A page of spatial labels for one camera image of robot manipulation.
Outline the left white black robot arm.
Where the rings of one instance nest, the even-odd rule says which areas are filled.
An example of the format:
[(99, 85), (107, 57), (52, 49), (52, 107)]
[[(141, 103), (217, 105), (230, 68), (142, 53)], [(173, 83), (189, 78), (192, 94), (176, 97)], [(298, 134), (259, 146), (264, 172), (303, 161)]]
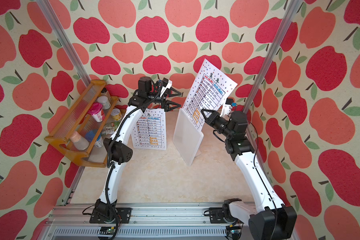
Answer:
[(133, 128), (149, 105), (159, 104), (165, 112), (181, 107), (181, 104), (168, 100), (168, 98), (183, 95), (172, 85), (173, 82), (166, 78), (156, 82), (150, 77), (139, 79), (138, 89), (135, 90), (128, 102), (122, 122), (110, 138), (104, 140), (109, 172), (105, 188), (91, 213), (91, 224), (115, 224), (118, 226), (122, 223), (122, 218), (116, 210), (116, 203), (123, 170), (133, 156), (133, 150), (128, 147), (128, 140)]

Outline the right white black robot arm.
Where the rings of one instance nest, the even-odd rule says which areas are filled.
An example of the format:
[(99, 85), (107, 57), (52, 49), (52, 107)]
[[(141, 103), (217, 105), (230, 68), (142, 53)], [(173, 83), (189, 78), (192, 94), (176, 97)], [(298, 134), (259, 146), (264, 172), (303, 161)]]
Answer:
[(257, 158), (258, 149), (246, 137), (247, 115), (240, 111), (231, 113), (229, 120), (213, 110), (202, 109), (206, 124), (225, 139), (225, 148), (243, 173), (255, 201), (255, 210), (250, 210), (242, 200), (225, 200), (221, 208), (205, 212), (211, 222), (225, 221), (226, 239), (238, 240), (242, 227), (248, 226), (255, 240), (287, 240), (292, 237), (297, 213), (285, 205), (265, 176)]

